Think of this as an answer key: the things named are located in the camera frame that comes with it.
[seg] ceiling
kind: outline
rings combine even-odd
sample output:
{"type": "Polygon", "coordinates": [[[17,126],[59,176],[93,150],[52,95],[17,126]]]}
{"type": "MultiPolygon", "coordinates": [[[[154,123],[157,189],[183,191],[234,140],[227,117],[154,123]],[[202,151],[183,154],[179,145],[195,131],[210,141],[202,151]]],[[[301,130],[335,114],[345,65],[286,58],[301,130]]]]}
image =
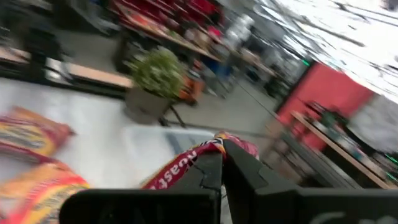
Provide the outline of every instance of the ceiling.
{"type": "Polygon", "coordinates": [[[341,70],[398,103],[398,12],[382,0],[221,0],[268,40],[341,70]]]}

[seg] potted plant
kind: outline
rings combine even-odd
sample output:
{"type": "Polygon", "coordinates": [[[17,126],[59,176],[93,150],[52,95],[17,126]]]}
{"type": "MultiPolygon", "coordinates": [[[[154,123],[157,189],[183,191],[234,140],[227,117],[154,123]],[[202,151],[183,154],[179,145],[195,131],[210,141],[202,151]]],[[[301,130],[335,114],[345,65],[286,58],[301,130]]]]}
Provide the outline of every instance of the potted plant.
{"type": "Polygon", "coordinates": [[[163,116],[183,87],[183,66],[170,50],[159,47],[131,64],[133,87],[126,95],[126,114],[140,124],[163,116]]]}

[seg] gray floor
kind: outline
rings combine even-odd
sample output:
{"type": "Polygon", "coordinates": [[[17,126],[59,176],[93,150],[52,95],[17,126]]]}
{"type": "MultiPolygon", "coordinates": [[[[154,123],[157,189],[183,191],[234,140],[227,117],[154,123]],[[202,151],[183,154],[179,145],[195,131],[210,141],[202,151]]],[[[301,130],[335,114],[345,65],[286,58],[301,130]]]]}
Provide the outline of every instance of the gray floor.
{"type": "MultiPolygon", "coordinates": [[[[63,46],[74,53],[73,62],[106,72],[117,73],[111,63],[116,48],[116,39],[100,35],[60,31],[63,46]]],[[[197,107],[178,105],[176,109],[184,122],[214,129],[236,130],[240,136],[253,142],[264,138],[247,133],[265,134],[266,122],[271,119],[275,101],[261,93],[246,80],[241,80],[227,99],[203,94],[197,107]]],[[[173,114],[167,119],[176,121],[173,114]]]]}

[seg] green plant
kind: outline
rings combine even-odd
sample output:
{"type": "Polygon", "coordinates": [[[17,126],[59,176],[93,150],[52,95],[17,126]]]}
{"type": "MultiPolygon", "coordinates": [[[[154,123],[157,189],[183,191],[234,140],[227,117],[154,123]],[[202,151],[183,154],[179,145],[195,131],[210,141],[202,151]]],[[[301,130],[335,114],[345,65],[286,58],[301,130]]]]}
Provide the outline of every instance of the green plant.
{"type": "Polygon", "coordinates": [[[170,50],[151,50],[131,65],[134,85],[164,98],[176,98],[183,86],[183,66],[170,50]]]}

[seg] snack bag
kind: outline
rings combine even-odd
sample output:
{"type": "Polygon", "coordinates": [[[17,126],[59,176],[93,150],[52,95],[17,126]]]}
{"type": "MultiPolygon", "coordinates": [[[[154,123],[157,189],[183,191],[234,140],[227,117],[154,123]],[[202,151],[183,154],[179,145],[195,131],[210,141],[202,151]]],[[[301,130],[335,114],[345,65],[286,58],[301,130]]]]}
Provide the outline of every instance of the snack bag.
{"type": "Polygon", "coordinates": [[[65,164],[43,163],[0,185],[0,224],[58,223],[62,203],[88,187],[65,164]]]}
{"type": "Polygon", "coordinates": [[[48,162],[70,133],[66,124],[14,107],[8,115],[0,116],[0,152],[33,162],[48,162]]]}
{"type": "Polygon", "coordinates": [[[193,161],[200,155],[210,151],[220,151],[225,155],[223,140],[229,139],[242,147],[254,157],[258,156],[257,147],[247,141],[243,141],[228,133],[219,133],[215,138],[199,145],[193,146],[190,150],[176,156],[167,165],[155,173],[149,180],[142,184],[142,189],[160,190],[167,189],[178,181],[192,165],[193,161]]]}

